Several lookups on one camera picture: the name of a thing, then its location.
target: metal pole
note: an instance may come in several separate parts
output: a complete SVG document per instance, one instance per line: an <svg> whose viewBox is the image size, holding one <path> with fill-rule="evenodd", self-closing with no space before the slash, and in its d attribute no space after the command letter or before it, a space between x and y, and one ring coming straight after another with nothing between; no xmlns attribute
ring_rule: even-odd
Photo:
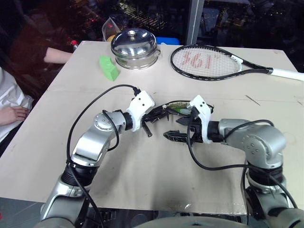
<svg viewBox="0 0 304 228"><path fill-rule="evenodd" d="M196 44L204 2L205 0L190 1L186 44Z"/></svg>

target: tennis racket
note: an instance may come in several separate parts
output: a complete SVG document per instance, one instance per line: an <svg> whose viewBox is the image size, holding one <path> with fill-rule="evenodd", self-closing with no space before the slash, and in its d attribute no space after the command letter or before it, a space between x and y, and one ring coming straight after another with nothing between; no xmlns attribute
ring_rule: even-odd
<svg viewBox="0 0 304 228"><path fill-rule="evenodd" d="M242 71L242 64L251 69ZM218 81L249 73L263 73L304 81L304 74L259 66L213 46L186 45L171 55L171 65L178 73L197 80Z"/></svg>

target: racket strings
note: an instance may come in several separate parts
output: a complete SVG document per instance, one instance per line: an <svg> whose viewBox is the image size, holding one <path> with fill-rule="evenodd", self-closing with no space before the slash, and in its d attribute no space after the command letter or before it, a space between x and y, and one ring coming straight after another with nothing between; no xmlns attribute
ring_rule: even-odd
<svg viewBox="0 0 304 228"><path fill-rule="evenodd" d="M240 64L227 54L200 47L178 51L173 64L184 72L206 77L230 75L240 70Z"/></svg>

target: racket handle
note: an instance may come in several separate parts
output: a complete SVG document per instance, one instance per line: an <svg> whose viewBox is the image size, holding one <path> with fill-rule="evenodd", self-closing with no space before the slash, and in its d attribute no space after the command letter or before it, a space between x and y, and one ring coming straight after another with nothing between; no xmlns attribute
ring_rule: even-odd
<svg viewBox="0 0 304 228"><path fill-rule="evenodd" d="M281 70L281 69L273 68L271 75L279 76L279 77L286 77L286 78L295 79L295 80L304 82L303 73L298 73L298 72L294 72L294 71L290 71L290 70Z"/></svg>

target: pot lid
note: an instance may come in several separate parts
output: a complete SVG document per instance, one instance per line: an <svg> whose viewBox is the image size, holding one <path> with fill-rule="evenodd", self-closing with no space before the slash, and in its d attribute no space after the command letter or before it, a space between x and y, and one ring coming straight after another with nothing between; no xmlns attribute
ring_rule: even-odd
<svg viewBox="0 0 304 228"><path fill-rule="evenodd" d="M155 36L141 28L130 28L116 34L111 42L112 52L119 57L142 58L157 48Z"/></svg>

